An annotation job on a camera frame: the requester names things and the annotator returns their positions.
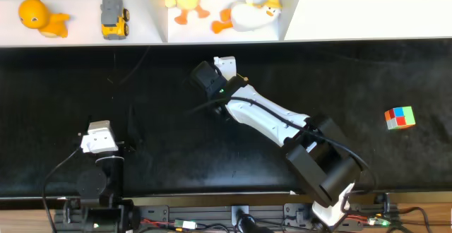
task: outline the white duck plush toy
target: white duck plush toy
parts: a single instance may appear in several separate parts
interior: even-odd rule
[[[262,5],[255,4],[253,0],[236,2],[231,8],[220,12],[222,22],[214,21],[212,30],[218,34],[227,28],[234,28],[238,32],[262,28],[278,19],[281,8],[280,0],[267,0]]]

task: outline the robotic arm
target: robotic arm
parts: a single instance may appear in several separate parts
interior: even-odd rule
[[[321,138],[326,136],[347,143],[330,118],[309,117],[267,100],[248,84],[248,78],[237,74],[233,56],[215,57],[213,63],[202,62],[192,71],[191,81],[205,92],[208,100],[216,102],[216,112],[227,112],[282,148],[287,164],[298,176],[304,191],[314,199],[313,212],[322,223],[332,227],[343,218],[340,209],[343,196],[352,190],[362,168],[343,150]],[[290,126],[280,118],[294,125]],[[318,135],[310,135],[304,130]]]

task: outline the green cube face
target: green cube face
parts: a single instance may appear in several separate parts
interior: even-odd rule
[[[405,121],[406,121],[407,125],[416,124],[415,115],[412,113],[412,108],[411,107],[403,107],[402,110],[403,110],[403,115],[405,116]]]

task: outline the yellow hat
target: yellow hat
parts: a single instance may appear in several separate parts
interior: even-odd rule
[[[263,5],[270,8],[283,8],[280,4],[280,0],[267,0]]]

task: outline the blue cube face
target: blue cube face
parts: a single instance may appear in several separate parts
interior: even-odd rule
[[[394,114],[396,117],[403,117],[403,109],[402,108],[394,108]]]

